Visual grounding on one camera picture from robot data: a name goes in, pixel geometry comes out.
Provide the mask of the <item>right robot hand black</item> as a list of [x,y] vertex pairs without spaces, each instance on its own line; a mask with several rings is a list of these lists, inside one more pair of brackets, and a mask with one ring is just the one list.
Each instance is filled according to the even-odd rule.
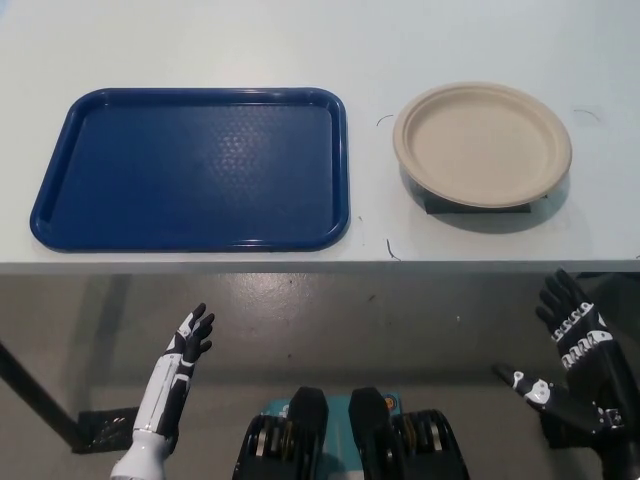
[[565,380],[538,378],[506,363],[492,371],[534,410],[586,435],[635,429],[637,386],[594,301],[562,269],[546,277],[540,300],[536,315],[557,348]]

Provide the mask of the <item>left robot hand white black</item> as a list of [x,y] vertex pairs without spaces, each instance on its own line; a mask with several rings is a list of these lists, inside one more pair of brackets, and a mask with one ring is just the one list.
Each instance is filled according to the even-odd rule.
[[167,441],[177,439],[196,363],[212,347],[208,337],[215,315],[205,311],[205,303],[191,311],[158,358],[134,422],[135,431],[155,433]]

